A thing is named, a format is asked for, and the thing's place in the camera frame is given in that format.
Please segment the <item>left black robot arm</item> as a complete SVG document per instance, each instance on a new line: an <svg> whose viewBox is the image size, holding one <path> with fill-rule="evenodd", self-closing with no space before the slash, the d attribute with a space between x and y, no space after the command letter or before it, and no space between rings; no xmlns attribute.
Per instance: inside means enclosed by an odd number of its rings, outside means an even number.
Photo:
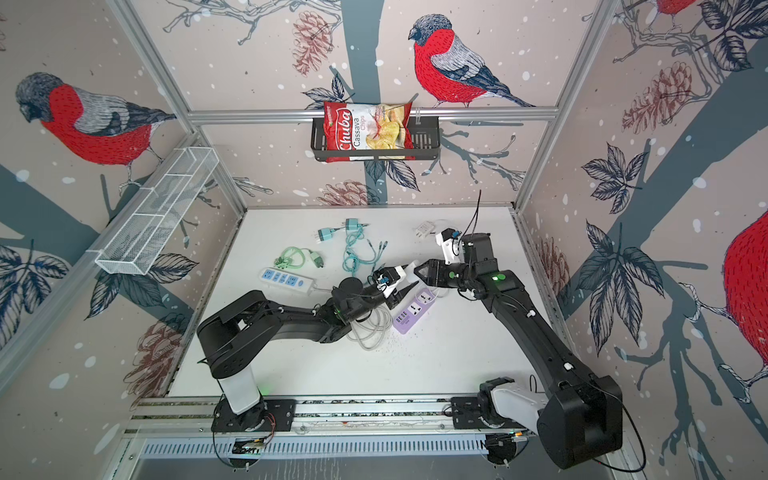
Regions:
<svg viewBox="0 0 768 480"><path fill-rule="evenodd" d="M334 343L368 320L381 307L394 309L418 284L413 265L382 267L365 285L348 277L331 289L322 304L295 307L251 290L197 327L201 361L219 383L223 398L214 409L214 433L269 432L290 429L286 407L264 399L251 364L271 341L308 340Z"/></svg>

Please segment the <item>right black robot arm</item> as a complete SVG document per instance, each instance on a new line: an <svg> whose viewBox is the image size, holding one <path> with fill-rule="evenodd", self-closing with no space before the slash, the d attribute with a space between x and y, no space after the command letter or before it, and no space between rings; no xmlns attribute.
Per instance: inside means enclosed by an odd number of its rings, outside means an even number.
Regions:
<svg viewBox="0 0 768 480"><path fill-rule="evenodd" d="M549 458L567 469L623 446L622 391L597 377L556 335L522 281L498 266L486 233L462 240L463 259L430 259L415 275L430 287L470 292L511 333L544 387L527 391L509 377L482 383L477 402L490 427L516 422L535 433Z"/></svg>

